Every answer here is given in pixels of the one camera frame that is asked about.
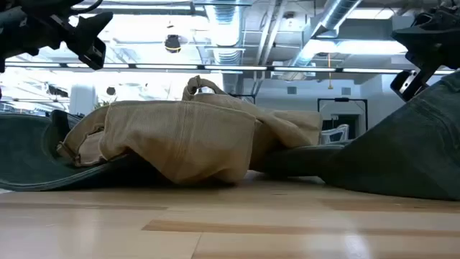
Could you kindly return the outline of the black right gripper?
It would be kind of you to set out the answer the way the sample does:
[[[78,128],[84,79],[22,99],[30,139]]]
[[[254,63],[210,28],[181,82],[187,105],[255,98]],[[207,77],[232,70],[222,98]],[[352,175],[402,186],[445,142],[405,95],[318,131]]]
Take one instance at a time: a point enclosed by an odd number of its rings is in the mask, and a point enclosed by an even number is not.
[[[436,14],[439,11],[447,14]],[[405,57],[419,67],[398,73],[391,90],[406,103],[438,101],[441,89],[427,84],[436,68],[422,67],[460,68],[460,0],[440,0],[435,6],[424,6],[410,27],[395,29],[391,37],[407,49]]]

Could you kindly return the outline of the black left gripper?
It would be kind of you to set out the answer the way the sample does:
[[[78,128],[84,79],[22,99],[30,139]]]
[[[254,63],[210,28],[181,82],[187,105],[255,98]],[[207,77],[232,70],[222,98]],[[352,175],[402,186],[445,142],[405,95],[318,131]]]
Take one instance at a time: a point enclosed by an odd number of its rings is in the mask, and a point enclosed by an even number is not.
[[[0,72],[8,58],[23,53],[35,56],[42,47],[58,49],[87,46],[78,58],[97,71],[104,67],[106,44],[98,35],[113,19],[112,12],[71,17],[72,7],[83,0],[0,0]]]

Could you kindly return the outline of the dark green denim cap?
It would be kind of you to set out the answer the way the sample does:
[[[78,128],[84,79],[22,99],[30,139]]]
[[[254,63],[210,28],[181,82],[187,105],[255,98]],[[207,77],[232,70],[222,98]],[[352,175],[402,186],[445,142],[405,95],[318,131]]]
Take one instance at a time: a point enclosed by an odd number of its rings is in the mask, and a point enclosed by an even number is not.
[[[68,191],[108,187],[152,187],[170,182],[136,153],[77,168],[56,151],[78,115],[55,110],[46,117],[0,113],[0,188]]]
[[[460,201],[460,71],[351,142],[270,153],[259,172],[388,196]]]

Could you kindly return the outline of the black hanging ceiling box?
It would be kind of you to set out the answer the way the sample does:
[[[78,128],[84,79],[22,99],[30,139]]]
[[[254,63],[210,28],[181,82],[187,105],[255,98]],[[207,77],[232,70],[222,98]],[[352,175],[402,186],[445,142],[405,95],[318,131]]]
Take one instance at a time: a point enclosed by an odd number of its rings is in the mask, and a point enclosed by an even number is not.
[[[58,88],[58,87],[56,87],[54,85],[49,85],[47,92],[48,92],[49,95],[52,95],[52,96],[60,96],[60,97],[63,97],[63,98],[68,98],[69,97],[67,91],[62,90],[61,88]]]

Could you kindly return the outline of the yellow hanging pendant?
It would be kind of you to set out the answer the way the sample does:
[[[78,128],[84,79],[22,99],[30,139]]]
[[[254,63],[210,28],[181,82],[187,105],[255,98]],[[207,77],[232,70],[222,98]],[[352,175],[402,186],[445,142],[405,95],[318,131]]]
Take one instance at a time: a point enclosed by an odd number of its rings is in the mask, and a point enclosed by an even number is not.
[[[331,54],[330,53],[328,53],[328,55],[327,55],[327,61],[328,61],[328,68],[331,68]],[[329,71],[328,72],[328,89],[329,90],[334,89],[334,87],[332,85],[332,77],[331,76],[332,76],[332,72]]]

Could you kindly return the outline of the white office chair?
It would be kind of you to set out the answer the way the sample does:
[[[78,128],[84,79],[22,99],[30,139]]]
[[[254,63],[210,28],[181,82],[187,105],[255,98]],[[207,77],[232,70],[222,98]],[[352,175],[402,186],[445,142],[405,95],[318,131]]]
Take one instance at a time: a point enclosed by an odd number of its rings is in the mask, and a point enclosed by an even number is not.
[[[349,139],[349,125],[340,124],[337,128],[327,129],[321,132],[320,143],[322,145],[336,142],[345,142]]]

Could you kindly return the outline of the silver spiral ceiling duct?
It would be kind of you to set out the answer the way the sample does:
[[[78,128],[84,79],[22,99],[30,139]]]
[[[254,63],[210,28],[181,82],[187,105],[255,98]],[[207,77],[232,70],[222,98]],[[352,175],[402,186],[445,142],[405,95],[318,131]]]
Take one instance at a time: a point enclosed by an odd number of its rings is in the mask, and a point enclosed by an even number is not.
[[[324,53],[331,44],[323,39],[335,39],[339,27],[362,0],[327,0],[323,12],[305,24],[300,52],[290,61],[290,66],[305,67],[317,53]]]

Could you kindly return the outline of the silver corrugated ceiling duct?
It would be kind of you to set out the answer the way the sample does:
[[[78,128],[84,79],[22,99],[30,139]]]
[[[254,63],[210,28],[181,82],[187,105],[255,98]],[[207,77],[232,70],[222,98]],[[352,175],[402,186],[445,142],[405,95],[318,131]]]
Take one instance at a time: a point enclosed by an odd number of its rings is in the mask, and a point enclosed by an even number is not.
[[[206,6],[211,25],[211,43],[215,65],[240,65],[242,61],[242,19],[244,8],[231,4],[231,0],[212,0]]]

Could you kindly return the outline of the overhead frame light bar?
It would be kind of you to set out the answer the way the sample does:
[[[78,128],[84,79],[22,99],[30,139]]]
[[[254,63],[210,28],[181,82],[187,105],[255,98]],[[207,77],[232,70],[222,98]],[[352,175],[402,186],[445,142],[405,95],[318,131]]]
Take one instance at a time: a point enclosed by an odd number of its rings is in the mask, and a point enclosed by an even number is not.
[[[5,62],[6,67],[15,68],[89,68],[83,63],[36,63],[36,62]],[[269,71],[296,73],[366,73],[366,74],[397,74],[402,69],[391,68],[324,68],[324,67],[290,67],[265,65],[181,65],[181,64],[138,64],[138,63],[106,63],[103,69],[140,69],[140,70],[179,70],[179,71]]]

